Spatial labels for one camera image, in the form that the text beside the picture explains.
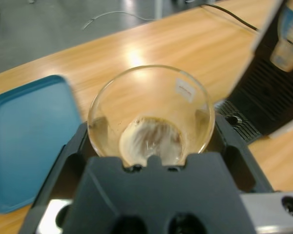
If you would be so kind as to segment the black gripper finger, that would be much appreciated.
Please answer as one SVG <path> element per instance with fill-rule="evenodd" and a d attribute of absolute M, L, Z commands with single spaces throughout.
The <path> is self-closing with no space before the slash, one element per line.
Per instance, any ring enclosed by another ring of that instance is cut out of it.
<path fill-rule="evenodd" d="M 236 187 L 243 193 L 271 193 L 274 191 L 246 142 L 217 114 L 215 126 L 205 152 L 220 153 Z"/>
<path fill-rule="evenodd" d="M 72 199 L 82 177 L 88 158 L 97 156 L 87 132 L 87 123 L 81 124 L 65 144 L 21 226 L 22 234 L 35 233 L 38 224 L 52 199 Z"/>

